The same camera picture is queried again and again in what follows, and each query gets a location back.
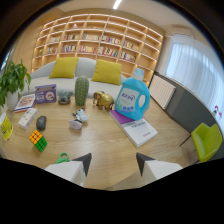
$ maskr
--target ceiling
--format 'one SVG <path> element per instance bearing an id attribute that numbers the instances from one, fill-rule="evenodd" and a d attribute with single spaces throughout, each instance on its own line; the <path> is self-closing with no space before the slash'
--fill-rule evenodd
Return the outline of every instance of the ceiling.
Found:
<path id="1" fill-rule="evenodd" d="M 63 12 L 85 8 L 112 9 L 116 0 L 70 0 L 57 8 Z M 190 28 L 195 39 L 209 45 L 204 36 L 184 17 L 177 12 L 152 0 L 122 0 L 117 10 L 140 16 L 166 31 L 170 36 L 170 30 L 175 25 Z"/>

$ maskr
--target laundry detergent bottle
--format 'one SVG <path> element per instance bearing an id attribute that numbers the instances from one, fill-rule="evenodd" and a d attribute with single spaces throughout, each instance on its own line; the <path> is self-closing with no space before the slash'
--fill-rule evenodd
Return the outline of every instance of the laundry detergent bottle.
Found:
<path id="1" fill-rule="evenodd" d="M 142 81 L 143 77 L 144 70 L 135 68 L 132 77 L 123 81 L 115 102 L 115 110 L 133 120 L 140 120 L 149 106 L 150 93 L 148 87 Z M 145 102 L 139 105 L 139 99 L 143 95 L 145 96 Z"/>

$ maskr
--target green vase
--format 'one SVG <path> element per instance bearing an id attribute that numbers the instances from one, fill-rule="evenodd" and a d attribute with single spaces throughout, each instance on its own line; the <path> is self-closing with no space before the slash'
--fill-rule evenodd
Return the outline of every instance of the green vase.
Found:
<path id="1" fill-rule="evenodd" d="M 85 76 L 80 76 L 75 82 L 75 103 L 77 106 L 84 106 L 89 91 L 89 80 Z"/>

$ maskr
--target box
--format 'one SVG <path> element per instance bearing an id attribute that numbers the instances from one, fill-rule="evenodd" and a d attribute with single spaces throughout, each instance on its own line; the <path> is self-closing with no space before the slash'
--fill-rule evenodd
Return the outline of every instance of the box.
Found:
<path id="1" fill-rule="evenodd" d="M 56 84 L 35 86 L 36 103 L 52 103 L 57 101 Z"/>
<path id="2" fill-rule="evenodd" d="M 37 109 L 29 108 L 19 120 L 19 127 L 27 129 L 37 113 Z"/>

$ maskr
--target wooden bookshelf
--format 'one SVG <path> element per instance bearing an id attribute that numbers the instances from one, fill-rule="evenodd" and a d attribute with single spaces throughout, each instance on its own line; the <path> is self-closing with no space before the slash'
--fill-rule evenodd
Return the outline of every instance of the wooden bookshelf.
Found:
<path id="1" fill-rule="evenodd" d="M 67 16 L 42 27 L 33 51 L 32 72 L 59 57 L 88 57 L 120 63 L 126 77 L 132 76 L 135 68 L 143 69 L 143 81 L 149 85 L 162 43 L 163 35 L 127 18 L 108 14 Z M 49 53 L 51 48 L 56 48 L 56 53 Z"/>

